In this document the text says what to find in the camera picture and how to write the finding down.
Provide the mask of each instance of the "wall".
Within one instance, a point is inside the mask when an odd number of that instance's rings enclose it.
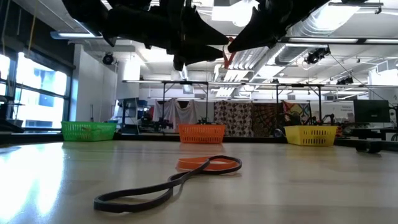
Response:
[[[76,69],[73,71],[70,120],[89,121],[90,105],[94,107],[94,121],[112,117],[115,104],[117,74],[75,46]]]
[[[2,3],[0,4],[2,6],[0,8],[0,30],[2,30],[7,1],[1,0],[0,2]],[[16,52],[23,52],[29,43],[32,22],[33,15],[11,1],[5,29],[6,46]],[[36,19],[32,50],[36,50],[46,57],[50,57],[72,68],[74,45],[68,44],[67,40],[54,40],[50,36],[51,31],[54,30],[44,22]]]
[[[118,63],[118,84],[116,90],[116,99],[136,98],[139,95],[139,84],[137,83],[123,83],[123,80],[128,80],[128,76],[136,74],[128,74],[131,69],[126,69],[126,62]]]

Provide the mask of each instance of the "yellow basket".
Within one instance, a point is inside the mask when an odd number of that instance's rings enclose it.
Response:
[[[332,146],[337,126],[288,126],[287,142],[299,146]]]

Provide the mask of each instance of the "patterned fabric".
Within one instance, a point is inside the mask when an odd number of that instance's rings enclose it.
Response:
[[[225,136],[252,136],[252,103],[219,101],[214,105],[214,121],[225,124]]]
[[[276,103],[255,103],[252,112],[254,137],[273,135],[276,123]]]
[[[309,103],[287,103],[283,102],[284,113],[298,116],[302,124],[310,117],[310,104]]]

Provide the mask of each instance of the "cloth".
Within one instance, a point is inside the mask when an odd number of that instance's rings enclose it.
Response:
[[[273,135],[276,125],[276,103],[255,103],[252,110],[254,137]]]
[[[309,103],[288,103],[282,102],[284,106],[284,113],[300,117],[301,123],[305,123],[310,117],[310,104]]]
[[[154,121],[158,121],[162,117],[163,105],[158,101],[155,102]],[[213,112],[209,110],[210,119],[213,117]],[[169,120],[178,132],[179,124],[196,124],[202,117],[206,116],[206,103],[197,101],[185,101],[179,103],[176,99],[166,101],[164,104],[164,119]]]
[[[252,103],[219,101],[215,103],[214,111],[214,121],[226,125],[226,136],[252,136]]]

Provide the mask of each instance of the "computer monitor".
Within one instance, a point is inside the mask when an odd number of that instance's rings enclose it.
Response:
[[[387,100],[354,100],[354,113],[358,123],[391,122]]]

